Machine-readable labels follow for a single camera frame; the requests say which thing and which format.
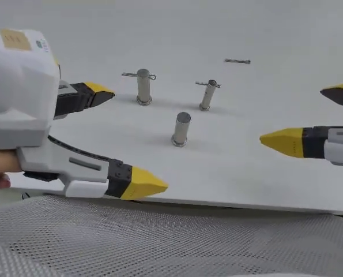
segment perforated gray surface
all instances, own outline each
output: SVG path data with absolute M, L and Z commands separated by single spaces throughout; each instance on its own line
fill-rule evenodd
M 0 207 L 0 276 L 343 277 L 343 219 L 36 197 Z

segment yellow fingertip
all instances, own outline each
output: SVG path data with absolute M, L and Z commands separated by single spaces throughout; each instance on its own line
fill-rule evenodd
M 121 199 L 140 199 L 164 192 L 167 188 L 168 184 L 155 177 L 149 171 L 133 166 L 131 183 L 122 194 Z
M 269 134 L 264 134 L 259 138 L 261 143 L 271 149 L 274 149 L 284 155 L 304 158 L 303 128 L 287 128 Z

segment finger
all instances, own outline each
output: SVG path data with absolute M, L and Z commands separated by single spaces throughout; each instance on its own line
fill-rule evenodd
M 8 189 L 9 187 L 11 187 L 10 178 L 6 174 L 3 174 L 0 177 L 0 189 Z

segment steel cylinder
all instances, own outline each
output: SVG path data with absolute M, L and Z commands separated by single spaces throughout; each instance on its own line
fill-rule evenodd
M 142 106 L 147 106 L 152 102 L 150 96 L 150 78 L 149 71 L 147 69 L 140 69 L 137 72 L 138 81 L 138 96 L 137 102 Z
M 171 141 L 173 145 L 177 147 L 183 147 L 187 144 L 187 134 L 191 116 L 189 113 L 183 111 L 176 116 L 176 124 L 174 134 L 172 135 Z
M 215 80 L 209 80 L 208 81 L 202 102 L 201 102 L 201 104 L 199 104 L 199 109 L 201 111 L 208 111 L 210 109 L 212 96 L 216 90 L 216 86 L 217 86 L 217 83 Z

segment sticker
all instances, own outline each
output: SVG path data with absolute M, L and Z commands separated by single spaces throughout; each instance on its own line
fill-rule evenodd
M 38 48 L 43 49 L 47 53 L 50 52 L 50 50 L 48 49 L 47 42 L 44 39 L 36 40 L 35 43 L 37 44 Z
M 27 36 L 23 32 L 9 29 L 0 29 L 0 34 L 3 44 L 6 48 L 25 51 L 32 50 L 32 46 L 28 41 Z

